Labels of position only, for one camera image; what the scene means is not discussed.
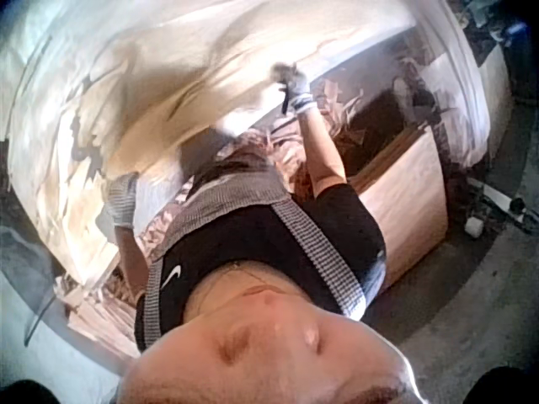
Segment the white glove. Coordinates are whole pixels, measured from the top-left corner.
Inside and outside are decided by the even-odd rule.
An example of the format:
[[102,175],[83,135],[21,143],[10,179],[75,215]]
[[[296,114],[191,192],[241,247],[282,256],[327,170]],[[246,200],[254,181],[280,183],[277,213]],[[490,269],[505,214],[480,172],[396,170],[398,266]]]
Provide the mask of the white glove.
[[317,107],[307,76],[298,71],[296,65],[277,63],[271,69],[271,76],[275,82],[285,86],[282,90],[286,93],[283,113],[286,112],[287,103],[296,111],[296,114]]
[[122,175],[110,183],[105,193],[105,207],[116,227],[133,228],[136,182],[139,173]]

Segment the person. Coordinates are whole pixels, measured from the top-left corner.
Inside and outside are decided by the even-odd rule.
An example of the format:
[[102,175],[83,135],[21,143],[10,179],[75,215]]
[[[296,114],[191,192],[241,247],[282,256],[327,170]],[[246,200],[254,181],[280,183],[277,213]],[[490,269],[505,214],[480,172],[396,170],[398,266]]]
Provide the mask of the person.
[[109,187],[142,356],[119,402],[422,402],[409,362],[360,322],[386,271],[378,225],[293,66],[274,69],[296,112],[314,200],[302,206],[255,147],[195,180],[156,261],[132,230],[137,175]]

